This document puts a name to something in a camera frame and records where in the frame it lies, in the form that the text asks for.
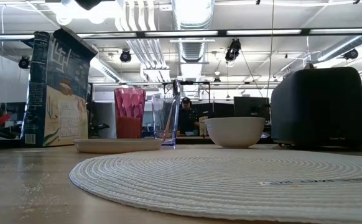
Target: pink glass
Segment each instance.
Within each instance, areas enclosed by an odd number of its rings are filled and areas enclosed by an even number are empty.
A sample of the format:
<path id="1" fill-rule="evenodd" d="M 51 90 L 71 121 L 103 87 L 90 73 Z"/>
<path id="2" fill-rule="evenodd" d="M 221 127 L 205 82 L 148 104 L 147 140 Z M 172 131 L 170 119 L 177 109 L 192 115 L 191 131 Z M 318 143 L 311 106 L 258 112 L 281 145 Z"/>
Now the pink glass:
<path id="1" fill-rule="evenodd" d="M 139 88 L 114 90 L 117 138 L 141 138 L 145 96 L 145 90 Z"/>

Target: table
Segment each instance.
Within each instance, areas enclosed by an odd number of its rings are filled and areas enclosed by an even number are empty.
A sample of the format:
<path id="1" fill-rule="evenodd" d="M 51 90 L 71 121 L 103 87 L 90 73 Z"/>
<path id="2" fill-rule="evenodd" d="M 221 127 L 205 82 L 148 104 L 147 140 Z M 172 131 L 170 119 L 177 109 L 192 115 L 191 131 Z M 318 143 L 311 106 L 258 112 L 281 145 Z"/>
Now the table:
<path id="1" fill-rule="evenodd" d="M 252 149 L 278 147 L 260 144 Z M 183 145 L 178 148 L 219 147 Z M 362 155 L 362 152 L 347 153 Z M 100 154 L 78 153 L 74 146 L 0 150 L 0 223 L 274 223 L 181 217 L 95 197 L 74 186 L 68 175 L 77 163 L 96 156 Z"/>

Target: white bowl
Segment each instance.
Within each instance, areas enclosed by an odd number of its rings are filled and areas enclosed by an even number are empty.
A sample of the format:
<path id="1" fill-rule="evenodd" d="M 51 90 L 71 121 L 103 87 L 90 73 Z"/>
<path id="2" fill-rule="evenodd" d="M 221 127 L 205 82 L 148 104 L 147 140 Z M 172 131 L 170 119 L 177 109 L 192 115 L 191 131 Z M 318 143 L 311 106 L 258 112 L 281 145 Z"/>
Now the white bowl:
<path id="1" fill-rule="evenodd" d="M 206 127 L 215 144 L 246 149 L 260 140 L 265 122 L 265 118 L 253 117 L 212 118 L 206 120 Z"/>

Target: computer monitor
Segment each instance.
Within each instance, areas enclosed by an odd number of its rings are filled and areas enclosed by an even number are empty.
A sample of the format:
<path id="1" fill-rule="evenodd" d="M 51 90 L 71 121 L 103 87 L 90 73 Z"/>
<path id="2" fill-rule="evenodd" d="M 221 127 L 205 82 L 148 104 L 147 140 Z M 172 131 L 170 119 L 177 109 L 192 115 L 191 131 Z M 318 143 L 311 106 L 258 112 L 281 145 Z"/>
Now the computer monitor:
<path id="1" fill-rule="evenodd" d="M 234 105 L 231 103 L 214 103 L 213 116 L 215 118 L 229 118 L 234 116 Z"/>
<path id="2" fill-rule="evenodd" d="M 213 103 L 196 103 L 192 105 L 192 110 L 196 112 L 198 117 L 207 116 L 213 117 Z"/>
<path id="3" fill-rule="evenodd" d="M 233 98 L 235 116 L 248 116 L 265 118 L 269 117 L 269 99 L 261 97 L 243 97 L 236 96 Z"/>

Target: security camera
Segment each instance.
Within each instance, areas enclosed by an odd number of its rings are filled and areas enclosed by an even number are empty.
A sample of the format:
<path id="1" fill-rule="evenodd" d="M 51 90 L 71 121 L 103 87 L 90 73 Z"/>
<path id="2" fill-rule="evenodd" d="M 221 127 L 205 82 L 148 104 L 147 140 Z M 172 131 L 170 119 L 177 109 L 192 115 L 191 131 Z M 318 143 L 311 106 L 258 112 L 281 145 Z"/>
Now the security camera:
<path id="1" fill-rule="evenodd" d="M 21 60 L 18 63 L 19 68 L 28 69 L 30 65 L 30 57 L 22 56 Z"/>
<path id="2" fill-rule="evenodd" d="M 241 42 L 239 39 L 233 39 L 231 45 L 228 47 L 228 50 L 225 54 L 225 60 L 227 62 L 234 61 L 239 55 L 239 51 L 241 50 Z"/>
<path id="3" fill-rule="evenodd" d="M 131 54 L 129 49 L 124 49 L 120 55 L 120 61 L 128 63 L 131 61 Z"/>
<path id="4" fill-rule="evenodd" d="M 358 51 L 355 49 L 350 50 L 349 52 L 345 53 L 343 58 L 345 59 L 356 59 L 358 57 Z"/>

